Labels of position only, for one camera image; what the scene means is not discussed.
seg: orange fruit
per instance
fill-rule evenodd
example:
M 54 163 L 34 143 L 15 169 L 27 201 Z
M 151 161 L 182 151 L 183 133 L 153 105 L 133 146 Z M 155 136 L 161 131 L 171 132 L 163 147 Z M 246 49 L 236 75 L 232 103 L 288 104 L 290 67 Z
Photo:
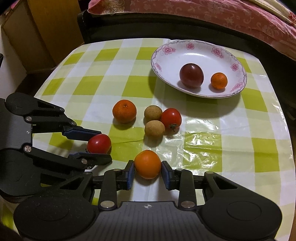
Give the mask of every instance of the orange fruit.
M 211 77 L 211 84 L 217 90 L 224 89 L 226 87 L 227 83 L 228 83 L 227 77 L 223 73 L 220 73 L 220 72 L 215 73 Z
M 120 100 L 113 107 L 112 114 L 119 123 L 128 123 L 136 118 L 137 108 L 129 100 Z
M 134 161 L 137 173 L 145 179 L 157 177 L 161 170 L 161 161 L 158 155 L 151 150 L 140 152 Z

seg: small orange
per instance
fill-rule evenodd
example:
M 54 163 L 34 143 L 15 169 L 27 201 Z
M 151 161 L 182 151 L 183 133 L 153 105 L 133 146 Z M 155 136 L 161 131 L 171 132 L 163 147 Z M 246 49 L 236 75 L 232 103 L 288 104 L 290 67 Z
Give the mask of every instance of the small orange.
M 137 108 L 129 100 L 120 100 L 113 107 L 112 114 L 119 123 L 128 123 L 136 118 Z
M 211 84 L 217 90 L 224 89 L 227 85 L 227 82 L 226 75 L 220 72 L 213 74 L 211 77 Z
M 140 152 L 134 161 L 137 173 L 145 179 L 157 177 L 161 170 L 161 161 L 158 155 L 151 150 Z

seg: floral fabric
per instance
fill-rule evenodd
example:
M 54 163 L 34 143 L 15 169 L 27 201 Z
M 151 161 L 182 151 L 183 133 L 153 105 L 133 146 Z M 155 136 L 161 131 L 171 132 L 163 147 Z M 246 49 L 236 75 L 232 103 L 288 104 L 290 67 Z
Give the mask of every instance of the floral fabric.
M 296 16 L 279 3 L 273 6 L 272 1 L 91 0 L 88 11 L 99 15 L 139 12 L 196 18 L 249 34 L 296 60 Z M 271 10 L 263 8 L 263 3 Z

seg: plate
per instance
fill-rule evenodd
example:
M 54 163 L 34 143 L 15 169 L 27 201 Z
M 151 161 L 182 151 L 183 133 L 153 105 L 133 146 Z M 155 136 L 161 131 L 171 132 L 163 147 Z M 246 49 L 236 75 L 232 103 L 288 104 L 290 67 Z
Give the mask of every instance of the plate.
M 194 63 L 204 73 L 200 88 L 185 87 L 180 81 L 182 66 Z M 165 83 L 192 96 L 202 98 L 227 98 L 241 92 L 247 83 L 247 74 L 239 60 L 224 48 L 198 40 L 175 40 L 160 46 L 152 55 L 151 66 Z M 214 73 L 222 72 L 228 84 L 222 90 L 211 86 Z

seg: checkered tablecloth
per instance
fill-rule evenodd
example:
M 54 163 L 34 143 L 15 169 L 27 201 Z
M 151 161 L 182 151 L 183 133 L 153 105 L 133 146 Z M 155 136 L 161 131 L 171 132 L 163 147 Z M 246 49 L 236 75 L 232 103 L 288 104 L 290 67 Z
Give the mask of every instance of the checkered tablecloth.
M 263 66 L 255 57 L 227 48 L 247 72 L 246 88 L 226 99 L 193 97 L 165 84 L 151 69 L 152 53 L 169 41 L 124 39 L 80 46 L 60 63 L 36 97 L 65 108 L 66 115 L 78 125 L 109 135 L 113 163 L 95 168 L 95 175 L 124 168 L 139 152 L 151 149 L 173 168 L 186 168 L 196 175 L 211 170 L 273 200 L 283 213 L 276 238 L 288 240 L 295 209 L 292 145 Z M 120 99 L 128 99 L 137 107 L 132 126 L 119 125 L 113 119 L 112 108 Z M 164 137 L 161 143 L 144 138 L 144 110 L 151 104 L 180 111 L 178 134 Z M 84 151 L 86 142 L 47 133 L 35 134 L 33 145 L 67 156 Z M 131 191 L 118 192 L 119 201 L 177 197 L 178 191 L 167 191 L 159 178 L 143 180 L 138 176 Z M 198 204 L 204 203 L 199 190 L 197 200 Z M 14 207 L 7 203 L 0 207 L 4 223 L 13 226 Z

